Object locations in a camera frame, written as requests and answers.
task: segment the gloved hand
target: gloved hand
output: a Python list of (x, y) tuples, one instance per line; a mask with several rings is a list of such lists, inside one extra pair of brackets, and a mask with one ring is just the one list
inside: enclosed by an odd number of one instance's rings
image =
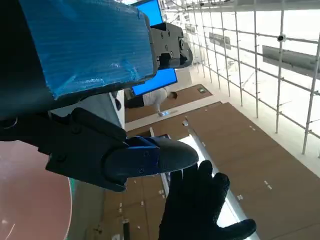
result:
[(217, 220), (230, 181), (225, 174), (212, 177), (210, 161), (171, 173), (170, 191), (159, 229), (159, 240), (244, 240), (256, 231), (252, 219), (228, 227)]

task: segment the black robot bracket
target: black robot bracket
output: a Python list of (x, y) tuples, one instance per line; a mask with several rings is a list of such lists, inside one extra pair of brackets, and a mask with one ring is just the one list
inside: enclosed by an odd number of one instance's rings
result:
[(0, 141), (38, 147), (48, 171), (121, 192), (127, 178), (172, 172), (198, 161), (190, 146), (167, 138), (131, 137), (82, 108), (65, 117), (32, 114), (0, 122)]

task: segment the robotic arm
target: robotic arm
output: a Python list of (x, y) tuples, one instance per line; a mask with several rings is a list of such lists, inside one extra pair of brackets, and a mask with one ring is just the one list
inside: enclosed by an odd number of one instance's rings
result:
[(5, 0), (0, 71), (0, 141), (20, 140), (49, 156), (46, 169), (121, 192), (127, 178), (184, 169), (198, 161), (188, 145), (127, 138), (82, 108), (49, 110), (184, 68), (193, 55), (182, 29), (113, 0)]

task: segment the blue monitor screen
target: blue monitor screen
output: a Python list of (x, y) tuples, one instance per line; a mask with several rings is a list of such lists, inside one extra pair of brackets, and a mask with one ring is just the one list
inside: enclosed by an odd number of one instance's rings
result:
[(177, 82), (176, 71), (172, 68), (159, 70), (155, 77), (145, 81), (145, 83), (134, 86), (135, 95), (141, 95), (153, 91), (158, 88), (163, 88)]
[(136, 5), (136, 8), (148, 16), (150, 20), (150, 26), (163, 22), (157, 0), (151, 0), (141, 5)]
[[(148, 16), (151, 26), (163, 22), (157, 0), (138, 2), (135, 4), (135, 7)], [(177, 81), (176, 71), (174, 69), (164, 69), (159, 70), (154, 78), (147, 80), (143, 84), (134, 86), (132, 89), (137, 96), (174, 84)]]

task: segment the blue protective film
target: blue protective film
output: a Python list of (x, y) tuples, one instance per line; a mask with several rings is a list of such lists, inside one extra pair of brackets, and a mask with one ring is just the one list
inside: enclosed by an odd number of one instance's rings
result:
[(55, 99), (154, 72), (146, 21), (113, 0), (20, 0)]
[[(163, 22), (159, 4), (157, 0), (151, 0), (148, 2), (138, 2), (135, 6), (146, 14), (150, 20), (150, 25), (156, 25)], [(133, 92), (135, 95), (146, 94), (159, 88), (163, 88), (170, 84), (176, 83), (177, 76), (174, 69), (159, 70), (156, 76), (152, 79), (147, 80), (145, 83), (134, 86)]]

